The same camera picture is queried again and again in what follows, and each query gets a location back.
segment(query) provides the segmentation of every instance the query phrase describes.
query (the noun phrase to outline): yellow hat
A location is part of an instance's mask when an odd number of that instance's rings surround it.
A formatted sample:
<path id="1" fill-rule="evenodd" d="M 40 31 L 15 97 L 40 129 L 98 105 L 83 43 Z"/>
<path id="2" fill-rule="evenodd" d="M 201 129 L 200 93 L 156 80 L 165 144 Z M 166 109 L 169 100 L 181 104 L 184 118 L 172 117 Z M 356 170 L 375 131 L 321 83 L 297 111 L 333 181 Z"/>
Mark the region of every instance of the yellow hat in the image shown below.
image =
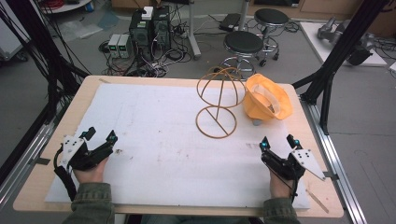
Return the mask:
<path id="1" fill-rule="evenodd" d="M 243 102 L 251 119 L 285 119 L 293 112 L 288 94 L 275 82 L 261 74 L 247 79 Z"/>

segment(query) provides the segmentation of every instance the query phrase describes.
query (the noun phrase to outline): sleeve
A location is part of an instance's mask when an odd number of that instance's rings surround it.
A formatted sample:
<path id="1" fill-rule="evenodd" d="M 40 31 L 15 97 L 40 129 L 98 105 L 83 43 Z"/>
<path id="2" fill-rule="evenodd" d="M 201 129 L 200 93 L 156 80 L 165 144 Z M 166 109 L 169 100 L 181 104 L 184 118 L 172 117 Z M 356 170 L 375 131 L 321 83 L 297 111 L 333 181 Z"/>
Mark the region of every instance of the sleeve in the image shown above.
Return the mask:
<path id="1" fill-rule="evenodd" d="M 63 224 L 114 223 L 114 205 L 111 202 L 111 187 L 107 183 L 86 183 L 79 185 L 71 208 L 73 213 Z"/>
<path id="2" fill-rule="evenodd" d="M 265 224 L 300 223 L 290 199 L 287 198 L 275 198 L 265 201 L 263 217 Z"/>

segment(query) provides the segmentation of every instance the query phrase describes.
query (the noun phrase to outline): wire frame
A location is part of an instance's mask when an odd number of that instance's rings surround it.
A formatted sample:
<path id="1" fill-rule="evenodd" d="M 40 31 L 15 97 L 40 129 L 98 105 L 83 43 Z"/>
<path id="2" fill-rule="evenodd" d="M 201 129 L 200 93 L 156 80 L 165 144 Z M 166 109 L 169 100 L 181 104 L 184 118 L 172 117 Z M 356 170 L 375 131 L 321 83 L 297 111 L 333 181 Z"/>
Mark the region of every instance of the wire frame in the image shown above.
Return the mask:
<path id="1" fill-rule="evenodd" d="M 196 116 L 195 123 L 198 130 L 204 135 L 211 138 L 225 138 L 230 136 L 236 129 L 236 116 L 230 108 L 240 105 L 243 102 L 246 87 L 241 80 L 239 71 L 234 67 L 214 67 L 208 73 L 199 79 L 196 90 L 198 96 L 208 104 L 205 108 L 200 110 Z M 213 80 L 220 80 L 219 98 L 216 102 L 210 102 L 205 93 L 209 91 L 210 83 Z M 225 83 L 231 83 L 231 91 L 224 93 Z"/>

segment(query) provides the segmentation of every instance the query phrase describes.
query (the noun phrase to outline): black stool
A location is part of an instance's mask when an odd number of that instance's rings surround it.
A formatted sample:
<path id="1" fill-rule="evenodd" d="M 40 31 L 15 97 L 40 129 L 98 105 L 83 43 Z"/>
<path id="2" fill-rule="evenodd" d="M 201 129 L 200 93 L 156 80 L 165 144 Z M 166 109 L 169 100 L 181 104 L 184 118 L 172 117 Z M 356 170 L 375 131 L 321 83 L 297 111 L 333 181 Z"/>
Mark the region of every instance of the black stool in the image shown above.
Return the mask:
<path id="1" fill-rule="evenodd" d="M 235 56 L 224 60 L 220 66 L 235 67 L 240 72 L 251 72 L 250 75 L 255 73 L 253 64 L 246 58 L 256 57 L 262 51 L 263 42 L 257 35 L 246 31 L 234 31 L 225 36 L 223 45 Z M 248 68 L 244 68 L 242 63 L 246 63 Z"/>
<path id="2" fill-rule="evenodd" d="M 254 13 L 254 20 L 264 27 L 262 30 L 262 42 L 264 43 L 262 52 L 264 52 L 264 58 L 260 62 L 260 66 L 265 66 L 268 52 L 276 50 L 276 54 L 273 59 L 277 60 L 279 57 L 279 45 L 271 36 L 269 36 L 269 33 L 273 32 L 277 28 L 284 27 L 289 22 L 289 17 L 276 9 L 262 8 Z M 270 39 L 275 43 L 274 45 L 269 44 Z"/>

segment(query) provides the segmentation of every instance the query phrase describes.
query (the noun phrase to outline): white mounting plate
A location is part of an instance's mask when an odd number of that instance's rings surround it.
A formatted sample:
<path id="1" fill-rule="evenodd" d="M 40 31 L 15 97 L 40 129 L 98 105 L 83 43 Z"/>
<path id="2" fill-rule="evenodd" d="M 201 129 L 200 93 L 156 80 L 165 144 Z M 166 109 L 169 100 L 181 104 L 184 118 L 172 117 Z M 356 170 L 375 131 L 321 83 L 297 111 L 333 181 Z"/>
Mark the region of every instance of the white mounting plate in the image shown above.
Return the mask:
<path id="1" fill-rule="evenodd" d="M 67 165 L 67 163 L 69 163 L 82 144 L 84 144 L 84 139 L 70 135 L 66 135 L 64 137 L 64 153 L 62 157 L 63 165 Z"/>
<path id="2" fill-rule="evenodd" d="M 325 180 L 323 172 L 321 171 L 314 154 L 311 149 L 297 149 L 292 151 L 292 155 L 306 170 L 317 176 L 321 180 Z"/>

